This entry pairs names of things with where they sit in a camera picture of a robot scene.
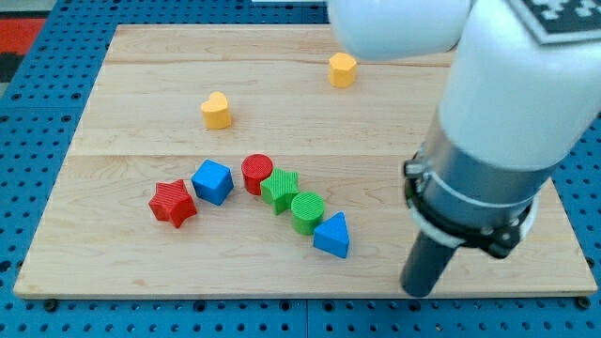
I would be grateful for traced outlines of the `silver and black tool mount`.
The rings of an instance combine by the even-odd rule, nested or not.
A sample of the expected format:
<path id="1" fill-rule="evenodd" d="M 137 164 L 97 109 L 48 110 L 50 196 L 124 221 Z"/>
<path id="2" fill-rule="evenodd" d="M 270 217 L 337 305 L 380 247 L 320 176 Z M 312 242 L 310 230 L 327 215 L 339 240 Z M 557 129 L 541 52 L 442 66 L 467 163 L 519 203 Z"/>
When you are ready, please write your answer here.
<path id="1" fill-rule="evenodd" d="M 530 232 L 538 194 L 554 168 L 479 159 L 458 146 L 435 115 L 421 147 L 404 163 L 405 195 L 421 231 L 438 244 L 503 259 Z"/>

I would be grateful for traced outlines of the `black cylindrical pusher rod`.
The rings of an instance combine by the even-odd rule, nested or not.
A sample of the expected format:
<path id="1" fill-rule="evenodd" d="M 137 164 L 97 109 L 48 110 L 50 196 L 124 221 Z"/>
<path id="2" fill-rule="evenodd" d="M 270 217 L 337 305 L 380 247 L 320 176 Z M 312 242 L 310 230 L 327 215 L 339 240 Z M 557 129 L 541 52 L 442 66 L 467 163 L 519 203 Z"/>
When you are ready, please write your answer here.
<path id="1" fill-rule="evenodd" d="M 414 298 L 429 295 L 455 251 L 456 248 L 442 245 L 421 231 L 400 273 L 403 290 Z"/>

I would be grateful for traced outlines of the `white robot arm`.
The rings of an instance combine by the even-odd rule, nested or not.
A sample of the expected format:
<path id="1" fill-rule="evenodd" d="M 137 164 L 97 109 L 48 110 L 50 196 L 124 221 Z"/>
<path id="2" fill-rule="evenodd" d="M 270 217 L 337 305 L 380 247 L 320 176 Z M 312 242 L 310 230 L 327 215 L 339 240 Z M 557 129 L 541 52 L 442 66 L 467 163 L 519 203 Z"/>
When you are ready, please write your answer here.
<path id="1" fill-rule="evenodd" d="M 539 193 L 600 110 L 600 20 L 570 1 L 330 1 L 362 60 L 455 52 L 428 134 L 404 163 L 420 232 L 400 275 L 428 295 L 460 247 L 503 259 Z"/>

